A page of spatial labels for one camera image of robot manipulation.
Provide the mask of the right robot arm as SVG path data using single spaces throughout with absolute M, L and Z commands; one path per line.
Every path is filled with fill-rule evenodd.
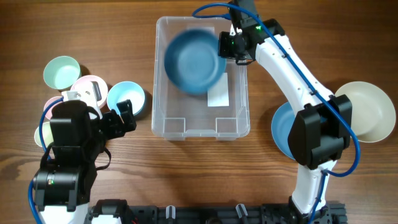
M 280 24 L 262 21 L 253 1 L 230 1 L 232 31 L 220 35 L 219 55 L 238 65 L 257 62 L 285 95 L 294 121 L 287 144 L 298 163 L 289 198 L 289 222 L 312 223 L 326 215 L 329 177 L 345 177 L 358 165 L 360 147 L 351 129 L 352 104 L 335 96 L 311 74 Z

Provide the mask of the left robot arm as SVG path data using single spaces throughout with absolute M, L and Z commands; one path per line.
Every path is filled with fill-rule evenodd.
M 28 189 L 30 209 L 37 223 L 83 223 L 97 172 L 95 160 L 109 154 L 106 141 L 136 129 L 132 103 L 97 112 L 84 101 L 64 101 L 52 110 L 53 141 L 45 147 L 40 168 Z

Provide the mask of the dark blue bowl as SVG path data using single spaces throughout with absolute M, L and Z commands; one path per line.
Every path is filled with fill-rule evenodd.
M 294 157 L 288 144 L 288 136 L 294 119 L 294 111 L 289 102 L 286 102 L 276 110 L 271 122 L 272 138 L 276 146 L 283 154 L 293 160 Z
M 164 68 L 169 80 L 190 95 L 202 95 L 213 87 L 226 69 L 218 55 L 218 38 L 205 29 L 179 33 L 167 46 Z

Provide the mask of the cream bowl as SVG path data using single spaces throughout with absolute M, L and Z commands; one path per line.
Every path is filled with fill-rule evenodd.
M 392 100 L 379 87 L 368 82 L 349 82 L 335 92 L 346 95 L 352 103 L 351 128 L 361 142 L 379 142 L 387 138 L 396 125 Z

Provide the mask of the light blue small bowl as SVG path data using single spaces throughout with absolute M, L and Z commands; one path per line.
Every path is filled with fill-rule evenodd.
M 117 103 L 130 100 L 133 115 L 138 115 L 146 103 L 146 94 L 142 87 L 135 82 L 124 81 L 115 84 L 108 92 L 107 106 L 120 114 Z

